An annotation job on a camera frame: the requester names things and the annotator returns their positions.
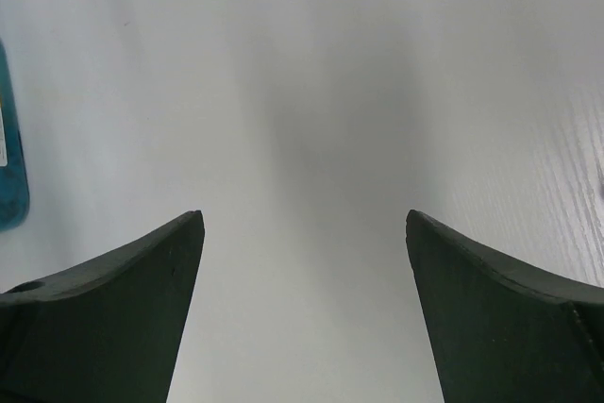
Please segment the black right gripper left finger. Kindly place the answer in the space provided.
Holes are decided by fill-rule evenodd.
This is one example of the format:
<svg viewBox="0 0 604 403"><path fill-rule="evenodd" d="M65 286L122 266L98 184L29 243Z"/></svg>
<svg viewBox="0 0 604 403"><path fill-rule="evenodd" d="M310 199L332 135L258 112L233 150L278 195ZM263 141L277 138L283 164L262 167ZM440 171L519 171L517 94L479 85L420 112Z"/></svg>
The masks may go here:
<svg viewBox="0 0 604 403"><path fill-rule="evenodd" d="M165 401L203 243L203 216L188 211L2 293L2 400Z"/></svg>

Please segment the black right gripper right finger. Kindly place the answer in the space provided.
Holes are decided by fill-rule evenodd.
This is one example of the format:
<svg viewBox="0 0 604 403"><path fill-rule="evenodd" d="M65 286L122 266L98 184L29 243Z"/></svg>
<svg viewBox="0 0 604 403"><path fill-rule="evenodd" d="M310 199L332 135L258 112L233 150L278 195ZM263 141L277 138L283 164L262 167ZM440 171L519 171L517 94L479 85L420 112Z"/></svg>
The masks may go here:
<svg viewBox="0 0 604 403"><path fill-rule="evenodd" d="M446 402L602 401L602 288L417 210L406 244Z"/></svg>

